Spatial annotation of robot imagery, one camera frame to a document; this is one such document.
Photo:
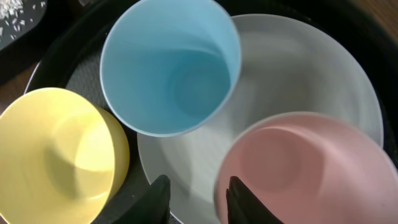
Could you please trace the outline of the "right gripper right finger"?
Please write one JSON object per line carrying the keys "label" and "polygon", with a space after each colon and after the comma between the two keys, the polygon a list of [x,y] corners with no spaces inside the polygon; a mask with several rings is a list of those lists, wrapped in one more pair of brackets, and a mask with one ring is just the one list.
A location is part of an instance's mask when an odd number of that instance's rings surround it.
{"label": "right gripper right finger", "polygon": [[229,224],[283,224],[236,176],[226,190]]}

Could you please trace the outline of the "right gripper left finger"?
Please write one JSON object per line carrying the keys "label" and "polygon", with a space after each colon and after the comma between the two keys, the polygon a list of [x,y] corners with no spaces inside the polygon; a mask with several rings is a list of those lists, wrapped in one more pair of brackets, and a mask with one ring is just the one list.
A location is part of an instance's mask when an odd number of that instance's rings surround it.
{"label": "right gripper left finger", "polygon": [[170,179],[160,175],[145,194],[114,224],[168,224]]}

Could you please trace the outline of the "yellow bowl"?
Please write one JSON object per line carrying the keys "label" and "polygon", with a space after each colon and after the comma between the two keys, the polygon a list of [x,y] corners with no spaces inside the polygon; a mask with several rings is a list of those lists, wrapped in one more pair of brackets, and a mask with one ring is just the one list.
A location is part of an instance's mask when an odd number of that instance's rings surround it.
{"label": "yellow bowl", "polygon": [[129,160],[109,112],[63,88],[26,93],[1,115],[1,216],[91,223],[122,186]]}

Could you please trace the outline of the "food scraps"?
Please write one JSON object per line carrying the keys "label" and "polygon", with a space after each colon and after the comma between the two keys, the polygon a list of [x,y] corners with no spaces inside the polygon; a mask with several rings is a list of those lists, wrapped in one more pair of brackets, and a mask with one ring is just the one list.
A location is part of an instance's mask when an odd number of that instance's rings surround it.
{"label": "food scraps", "polygon": [[47,0],[1,0],[1,43],[10,44],[44,17]]}

